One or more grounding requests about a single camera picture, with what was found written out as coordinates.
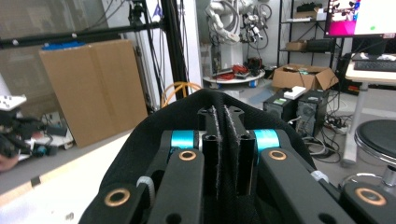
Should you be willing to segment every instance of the black stool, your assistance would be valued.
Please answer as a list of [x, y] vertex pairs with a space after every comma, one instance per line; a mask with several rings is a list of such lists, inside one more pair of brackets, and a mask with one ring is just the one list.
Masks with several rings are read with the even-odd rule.
[[388, 168], [382, 176], [360, 173], [346, 177], [341, 187], [355, 176], [382, 178], [388, 188], [396, 186], [396, 120], [378, 119], [363, 122], [355, 132], [356, 144], [369, 155], [384, 161]]

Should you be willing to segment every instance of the white desk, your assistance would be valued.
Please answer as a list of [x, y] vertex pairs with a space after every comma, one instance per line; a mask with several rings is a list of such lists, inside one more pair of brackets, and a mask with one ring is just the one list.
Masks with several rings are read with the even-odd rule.
[[396, 73], [357, 71], [353, 69], [353, 66], [354, 63], [351, 62], [346, 71], [346, 79], [361, 82], [361, 87], [358, 102], [356, 103], [355, 112], [353, 114], [352, 124], [346, 134], [346, 146], [343, 159], [341, 160], [344, 166], [356, 164], [358, 147], [355, 143], [355, 131], [360, 124], [361, 111], [367, 97], [369, 84], [396, 85]]

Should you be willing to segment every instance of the teal clamp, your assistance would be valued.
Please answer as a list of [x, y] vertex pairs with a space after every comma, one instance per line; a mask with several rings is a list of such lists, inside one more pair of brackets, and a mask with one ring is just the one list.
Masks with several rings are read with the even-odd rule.
[[194, 148], [194, 131], [172, 131], [171, 148]]
[[257, 149], [260, 153], [270, 147], [280, 147], [279, 138], [273, 129], [253, 130], [256, 134]]

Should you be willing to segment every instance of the monitor screen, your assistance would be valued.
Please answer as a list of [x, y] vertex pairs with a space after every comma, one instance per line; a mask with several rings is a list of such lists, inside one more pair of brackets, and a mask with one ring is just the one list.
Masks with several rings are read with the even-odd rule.
[[395, 0], [329, 0], [325, 37], [383, 37], [396, 34]]

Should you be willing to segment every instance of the round stool seat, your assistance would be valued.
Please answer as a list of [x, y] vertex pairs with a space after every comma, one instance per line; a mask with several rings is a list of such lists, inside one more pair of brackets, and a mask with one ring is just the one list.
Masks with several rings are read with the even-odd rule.
[[396, 165], [396, 120], [377, 119], [364, 122], [356, 129], [355, 140], [372, 156]]

